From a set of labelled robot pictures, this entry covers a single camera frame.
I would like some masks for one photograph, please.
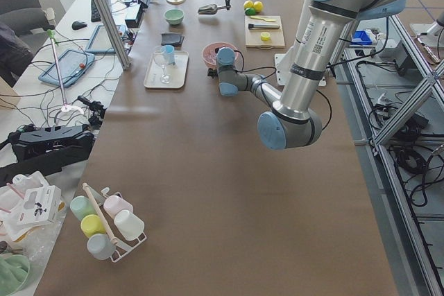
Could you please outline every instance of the black box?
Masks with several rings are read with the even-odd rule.
[[[142,18],[143,12],[144,11],[142,10],[142,7],[139,3],[128,7],[126,9],[126,17],[125,17],[126,26],[128,28],[139,28],[140,19]]]

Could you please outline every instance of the gray cup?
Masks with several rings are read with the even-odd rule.
[[[111,243],[108,235],[95,234],[88,239],[87,249],[94,258],[106,260],[112,256],[116,250],[116,245]]]

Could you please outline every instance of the white cup rack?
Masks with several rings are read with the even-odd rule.
[[[118,262],[122,258],[124,258],[126,255],[130,254],[136,247],[141,245],[146,239],[148,239],[148,236],[142,232],[135,240],[131,241],[131,244],[128,244],[127,242],[121,240],[120,238],[116,237],[114,233],[112,232],[110,225],[108,224],[105,216],[103,215],[103,212],[101,211],[100,206],[103,205],[103,202],[106,198],[108,198],[108,193],[110,191],[109,187],[105,187],[101,191],[101,195],[96,192],[92,187],[90,187],[87,183],[83,183],[83,190],[85,190],[86,194],[88,195],[89,201],[91,202],[94,210],[96,211],[97,215],[101,219],[101,222],[105,228],[106,234],[110,238],[111,243],[116,245],[116,250],[114,253],[110,256],[110,259],[113,263]],[[115,195],[118,195],[122,197],[120,192],[114,193]]]

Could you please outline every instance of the wine glass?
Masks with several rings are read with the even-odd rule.
[[[169,83],[169,74],[167,73],[166,66],[168,64],[167,50],[164,46],[156,46],[153,52],[153,60],[157,66],[162,68],[163,74],[160,77],[160,82]]]

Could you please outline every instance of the yellow cup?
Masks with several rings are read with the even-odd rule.
[[[86,215],[80,223],[80,228],[88,238],[95,234],[106,233],[102,221],[100,221],[99,216],[96,214]]]

